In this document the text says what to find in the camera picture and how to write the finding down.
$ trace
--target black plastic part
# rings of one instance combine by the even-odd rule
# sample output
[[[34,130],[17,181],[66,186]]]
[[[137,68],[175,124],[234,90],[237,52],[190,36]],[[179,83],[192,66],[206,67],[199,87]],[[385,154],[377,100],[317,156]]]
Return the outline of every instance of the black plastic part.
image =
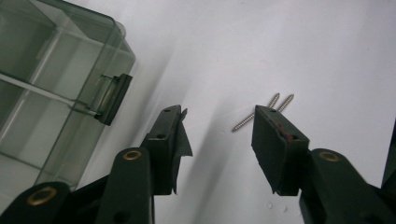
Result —
[[[47,189],[52,189],[54,193],[52,197]],[[4,211],[0,216],[0,223],[69,223],[69,195],[69,187],[61,182],[42,183],[31,187],[19,195]]]
[[[107,179],[108,175],[72,192],[70,201],[75,212],[70,223],[93,223],[105,192]]]
[[[278,111],[256,105],[251,145],[272,190],[296,196],[309,139]]]
[[[396,196],[396,120],[393,126],[381,189]]]
[[[310,155],[308,171],[327,215],[325,223],[396,223],[347,158],[328,149],[315,149]]]
[[[116,87],[110,93],[111,95],[108,96],[109,99],[108,102],[106,102],[105,111],[95,116],[96,119],[105,125],[111,125],[111,122],[116,117],[117,111],[132,81],[132,77],[122,74],[119,77],[114,77],[114,81],[116,82]]]
[[[149,153],[128,148],[114,160],[95,223],[152,223]]]
[[[382,200],[384,204],[393,212],[393,215],[396,216],[396,196],[394,193],[389,193],[386,190],[379,189],[375,186],[370,186],[373,191],[378,195],[378,197]]]
[[[192,156],[182,123],[186,114],[186,110],[181,112],[180,105],[165,108],[141,145],[150,154],[154,195],[169,195],[172,189],[176,192],[180,158]]]
[[[302,194],[299,204],[305,224],[325,223],[326,213],[324,213],[323,206],[319,201],[314,201]]]

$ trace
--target screw hole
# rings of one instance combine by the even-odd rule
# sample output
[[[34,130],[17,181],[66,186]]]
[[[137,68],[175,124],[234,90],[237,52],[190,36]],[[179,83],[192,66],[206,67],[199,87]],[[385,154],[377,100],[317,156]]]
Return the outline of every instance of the screw hole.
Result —
[[[46,203],[50,201],[52,198],[56,196],[56,194],[57,194],[57,190],[55,188],[45,187],[30,195],[30,197],[27,199],[27,203],[29,203],[32,206],[37,206],[42,203]]]
[[[326,161],[339,161],[340,158],[332,152],[322,151],[319,153],[319,156]]]
[[[131,213],[127,211],[120,211],[114,214],[113,220],[115,223],[125,223],[131,218]]]
[[[123,158],[127,161],[134,161],[142,156],[142,153],[137,150],[132,150],[123,155]]]

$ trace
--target plastic container compartment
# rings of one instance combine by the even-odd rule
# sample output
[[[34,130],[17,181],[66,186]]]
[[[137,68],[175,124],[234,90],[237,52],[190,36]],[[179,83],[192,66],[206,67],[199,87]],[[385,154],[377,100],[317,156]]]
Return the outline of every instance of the plastic container compartment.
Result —
[[[63,1],[0,0],[0,213],[34,183],[73,189],[134,55],[111,18]]]

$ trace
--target metal pin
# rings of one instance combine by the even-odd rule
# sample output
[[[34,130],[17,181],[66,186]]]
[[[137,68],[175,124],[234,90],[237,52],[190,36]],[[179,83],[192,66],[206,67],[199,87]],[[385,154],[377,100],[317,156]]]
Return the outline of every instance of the metal pin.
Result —
[[[290,104],[290,102],[291,102],[291,100],[293,99],[293,97],[294,97],[294,94],[290,95],[290,96],[285,100],[285,102],[283,102],[283,104],[279,107],[279,109],[278,109],[277,111],[282,112],[282,111],[286,108],[286,106],[287,106],[288,104]]]
[[[276,104],[277,100],[279,99],[279,93],[277,93],[274,98],[271,100],[270,104],[268,105],[268,107],[272,108],[274,107],[274,105]],[[235,127],[233,127],[232,132],[236,132],[238,131],[238,129],[242,128],[245,124],[247,124],[249,121],[251,121],[252,119],[254,119],[254,113],[252,113],[251,115],[249,115],[247,118],[245,118],[244,120],[242,120],[241,122],[239,122],[237,125],[235,125]]]

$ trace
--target white surface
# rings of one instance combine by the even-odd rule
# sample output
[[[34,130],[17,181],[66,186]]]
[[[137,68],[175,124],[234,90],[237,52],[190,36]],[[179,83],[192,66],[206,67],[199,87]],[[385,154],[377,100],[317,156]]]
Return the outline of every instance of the white surface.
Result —
[[[19,162],[0,154],[0,213],[22,192],[35,183],[40,172],[33,166]]]
[[[129,90],[82,183],[139,146],[159,111],[189,109],[194,157],[179,194],[156,197],[157,223],[302,223],[297,198],[272,195],[250,147],[250,123],[280,92],[284,115],[344,154],[379,186],[396,112],[394,1],[74,0],[121,22],[136,54]]]

